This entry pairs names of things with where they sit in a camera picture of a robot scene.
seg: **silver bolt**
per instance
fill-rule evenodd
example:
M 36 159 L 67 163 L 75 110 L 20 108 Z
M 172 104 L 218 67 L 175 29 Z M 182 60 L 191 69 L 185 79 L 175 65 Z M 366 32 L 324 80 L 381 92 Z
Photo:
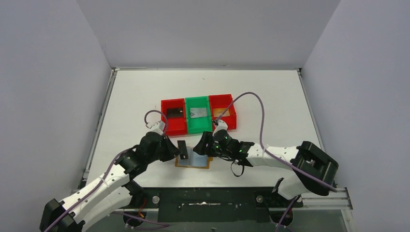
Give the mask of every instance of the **silver bolt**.
M 160 202 L 160 197 L 159 196 L 153 196 L 152 197 L 152 203 L 158 204 L 158 202 Z
M 259 195 L 259 196 L 256 197 L 256 201 L 257 201 L 258 203 L 262 203 L 262 202 L 264 202 L 264 197 L 261 196 L 261 195 Z

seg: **wall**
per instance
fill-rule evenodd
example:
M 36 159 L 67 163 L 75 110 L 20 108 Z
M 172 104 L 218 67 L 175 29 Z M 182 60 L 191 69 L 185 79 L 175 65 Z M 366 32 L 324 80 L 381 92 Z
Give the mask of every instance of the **wall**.
M 0 3 L 0 227 L 39 231 L 77 187 L 110 66 L 75 0 Z
M 77 0 L 113 67 L 294 69 L 340 0 Z
M 358 231 L 410 228 L 410 2 L 342 0 L 302 69 Z

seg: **white table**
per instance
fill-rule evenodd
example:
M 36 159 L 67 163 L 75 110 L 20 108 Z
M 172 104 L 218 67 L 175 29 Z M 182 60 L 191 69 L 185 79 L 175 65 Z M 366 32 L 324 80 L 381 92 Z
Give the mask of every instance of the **white table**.
M 233 98 L 247 91 L 257 93 L 265 106 L 264 144 L 294 146 L 302 141 L 319 145 L 297 71 L 213 71 L 168 70 L 117 72 L 102 123 L 88 175 L 88 182 L 105 172 L 112 158 L 120 151 L 138 144 L 147 132 L 144 114 L 161 110 L 161 100 L 185 97 L 232 94 Z M 247 95 L 235 103 L 237 129 L 230 135 L 240 141 L 258 142 L 261 107 L 257 99 Z M 148 120 L 160 120 L 151 113 Z M 201 134 L 172 137 L 187 146 L 195 146 Z M 175 167 L 175 160 L 156 161 L 135 178 L 143 187 L 264 187 L 273 186 L 280 177 L 292 171 L 269 167 L 246 167 L 235 177 L 230 162 L 214 158 L 209 169 Z

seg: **red wire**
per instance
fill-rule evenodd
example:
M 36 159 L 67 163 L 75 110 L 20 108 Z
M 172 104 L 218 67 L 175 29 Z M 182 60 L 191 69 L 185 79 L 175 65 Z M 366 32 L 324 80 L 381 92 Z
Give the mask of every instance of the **red wire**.
M 145 205 L 146 205 L 146 198 L 144 198 L 144 203 L 142 204 L 142 206 L 138 210 L 138 216 L 139 217 L 141 217 L 141 210 L 145 207 Z

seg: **black strap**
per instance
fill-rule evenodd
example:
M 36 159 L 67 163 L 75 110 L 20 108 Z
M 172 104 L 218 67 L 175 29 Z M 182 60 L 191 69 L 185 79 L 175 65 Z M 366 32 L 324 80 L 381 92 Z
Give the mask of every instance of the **black strap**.
M 242 176 L 242 175 L 243 175 L 243 172 L 245 171 L 245 166 L 244 166 L 244 165 L 242 165 L 242 172 L 241 172 L 241 175 L 236 175 L 236 174 L 234 173 L 234 171 L 232 170 L 232 165 L 233 165 L 234 163 L 235 163 L 235 161 L 231 163 L 231 171 L 232 171 L 232 173 L 233 173 L 233 174 L 234 174 L 234 176 L 236 176 L 236 177 L 240 177 L 240 176 Z

